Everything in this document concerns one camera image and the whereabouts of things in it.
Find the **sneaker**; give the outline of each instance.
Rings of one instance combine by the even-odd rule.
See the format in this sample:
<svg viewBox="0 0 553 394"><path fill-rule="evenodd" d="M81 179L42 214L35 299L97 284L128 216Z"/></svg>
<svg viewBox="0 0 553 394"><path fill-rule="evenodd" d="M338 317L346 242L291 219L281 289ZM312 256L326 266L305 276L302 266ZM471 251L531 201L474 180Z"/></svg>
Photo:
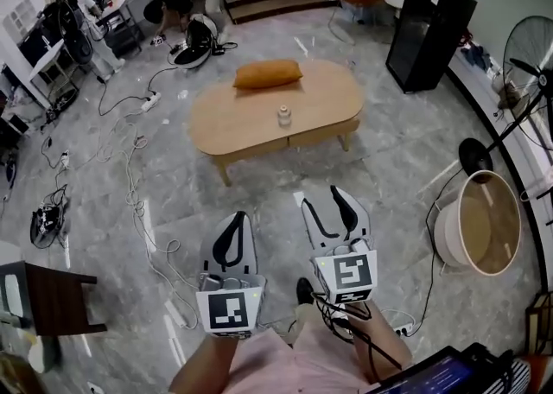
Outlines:
<svg viewBox="0 0 553 394"><path fill-rule="evenodd" d="M313 287L311 286L309 280L305 277L301 277L300 280L297 281L296 285L298 305L303 305L304 303L307 303L308 305L313 305L313 296L311 296L312 292Z"/></svg>
<svg viewBox="0 0 553 394"><path fill-rule="evenodd" d="M120 59L119 60L119 63L121 64L118 68L116 68L114 70L115 74L119 73L121 70L123 70L123 67L124 67L124 63L126 62L126 60L124 59Z"/></svg>

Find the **black device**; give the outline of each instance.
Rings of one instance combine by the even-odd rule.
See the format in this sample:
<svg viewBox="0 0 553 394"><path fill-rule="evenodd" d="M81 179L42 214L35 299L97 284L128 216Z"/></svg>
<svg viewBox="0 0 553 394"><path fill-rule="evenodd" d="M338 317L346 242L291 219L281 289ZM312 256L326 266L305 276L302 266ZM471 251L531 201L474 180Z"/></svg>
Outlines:
<svg viewBox="0 0 553 394"><path fill-rule="evenodd" d="M438 85L475 7L475 0L405 0L386 60L404 92Z"/></svg>
<svg viewBox="0 0 553 394"><path fill-rule="evenodd" d="M512 376L512 352L496 358L479 343L473 343L463 352L446 346L421 363L386 379L371 394L507 393L515 384L526 380L520 378L513 384Z"/></svg>

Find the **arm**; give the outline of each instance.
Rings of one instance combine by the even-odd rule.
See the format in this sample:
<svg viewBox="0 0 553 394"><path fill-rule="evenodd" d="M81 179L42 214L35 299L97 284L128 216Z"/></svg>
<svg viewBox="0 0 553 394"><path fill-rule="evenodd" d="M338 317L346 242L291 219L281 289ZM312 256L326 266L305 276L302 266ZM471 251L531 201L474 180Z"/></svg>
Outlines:
<svg viewBox="0 0 553 394"><path fill-rule="evenodd" d="M207 336L194 355L177 373L169 392L173 394L220 394L228 383L228 373L238 339Z"/></svg>
<svg viewBox="0 0 553 394"><path fill-rule="evenodd" d="M354 327L370 336L372 343L389 354L403 369L406 368L412 360L409 348L399 337L397 337L396 332L382 316L376 304L373 301L369 301L366 304L371 310L372 315L369 321L360 321L352 316L349 316L348 320ZM362 303L355 304L355 306L358 309L365 310ZM379 380L384 380L400 372L400 370L389 362L386 357L381 355L378 351L373 350L372 361L377 373L375 375L369 359L369 346L363 340L355 336L354 345L361 366L370 383L376 383Z"/></svg>
<svg viewBox="0 0 553 394"><path fill-rule="evenodd" d="M100 10L100 7L96 5L94 0L81 0L81 2L88 8L88 11L90 11L97 18L102 17L102 10Z"/></svg>
<svg viewBox="0 0 553 394"><path fill-rule="evenodd" d="M159 29L157 29L156 31L156 35L158 36L162 35L165 30L171 27L176 27L181 25L181 20L179 17L179 13L177 11L168 9L165 4L162 6L162 10L163 10L162 25L160 25Z"/></svg>

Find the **marble floor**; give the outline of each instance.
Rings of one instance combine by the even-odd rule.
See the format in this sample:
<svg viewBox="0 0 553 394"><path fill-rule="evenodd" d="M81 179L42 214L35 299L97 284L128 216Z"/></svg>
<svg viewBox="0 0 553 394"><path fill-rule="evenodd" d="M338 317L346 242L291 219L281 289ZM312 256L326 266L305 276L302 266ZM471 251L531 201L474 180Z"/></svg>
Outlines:
<svg viewBox="0 0 553 394"><path fill-rule="evenodd" d="M67 213L71 271L98 277L98 285L87 291L90 317L109 328L107 333L87 335L87 346L81 336L60 338L61 365L41 376L48 392L85 393L86 382L91 381L106 394L154 394L168 387L178 369L168 345L163 305L172 299L190 322L193 313L149 268L145 243L133 226L133 209L125 202L128 176L121 150L130 150L133 131L148 141L135 151L130 169L139 198L147 202L151 232L161 249L171 239L181 241L182 247L170 259L189 281L195 281L200 241L210 228L230 213L246 211L253 225L259 272L268 280L261 322L275 322L275 328L284 331L293 319L296 279L307 276L315 281L308 264L310 244L293 193L303 191L320 209L323 223L338 228L328 189L335 184L357 197L371 215L378 251L374 296L378 305L406 311L420 321L432 258L424 218L449 175L429 184L456 159L463 138L477 137L485 143L491 139L448 79L444 77L431 92L402 94L385 68L389 45L380 43L382 35L338 19L357 41L354 47L347 45L329 33L331 14L330 9L311 10L229 27L229 39L238 48L210 58L197 70L158 75L152 88L162 95L159 105L141 116L123 118L115 135L108 133L116 121L138 109L140 102L129 99L101 118L103 87L89 77L57 125L24 139L20 174L0 222L0 237L20 245L32 264L67 268L59 245L37 250L29 241L31 212L55 190L56 171L40 151L49 134L51 159L70 151L72 169L58 180L68 184L71 200ZM176 35L168 39L177 42ZM151 76L169 67L167 54L166 46L146 46L130 56L124 70L110 81L103 110L124 96L144 95ZM242 64L269 58L322 58L349 67L365 94L361 126L349 152L329 140L237 162L228 169L233 186L225 187L187 134L191 105L206 85L231 79ZM98 162L95 156L99 138L101 148L111 141L112 157L107 162ZM105 155L101 150L98 157ZM494 160L496 169L512 182L498 153ZM463 174L453 184L462 179ZM539 289L537 255L524 214L523 221L518 255L501 276L447 271L440 275L442 263L436 261L426 320L407 339L416 360L446 345L462 349L474 341L494 353L521 349L524 309ZM194 290L171 271L165 255L153 253L153 260L195 307ZM394 325L406 322L399 314L385 314ZM25 353L13 330L2 327L2 332L5 348ZM187 357L204 336L201 326L178 329L177 334Z"/></svg>

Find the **extension cord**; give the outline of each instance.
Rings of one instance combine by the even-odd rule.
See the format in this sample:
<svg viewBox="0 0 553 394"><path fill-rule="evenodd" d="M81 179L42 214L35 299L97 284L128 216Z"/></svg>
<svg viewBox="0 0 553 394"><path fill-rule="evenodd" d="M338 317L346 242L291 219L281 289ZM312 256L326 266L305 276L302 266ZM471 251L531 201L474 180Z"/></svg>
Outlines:
<svg viewBox="0 0 553 394"><path fill-rule="evenodd" d="M409 334L411 331L413 331L414 326L415 325L413 325L412 323L406 323L405 325L402 325L401 327L394 328L394 331L400 337L402 335L407 336L407 334Z"/></svg>
<svg viewBox="0 0 553 394"><path fill-rule="evenodd" d="M171 301L165 302L165 308L168 310L171 317L173 317L173 321L176 323L177 327L184 328L188 326L182 318L181 313L178 312L176 306Z"/></svg>
<svg viewBox="0 0 553 394"><path fill-rule="evenodd" d="M152 108L155 104L157 104L157 101L162 95L160 93L155 93L152 96L150 96L148 99L146 99L146 102L142 104L140 108L142 108L142 111L146 112L150 108Z"/></svg>

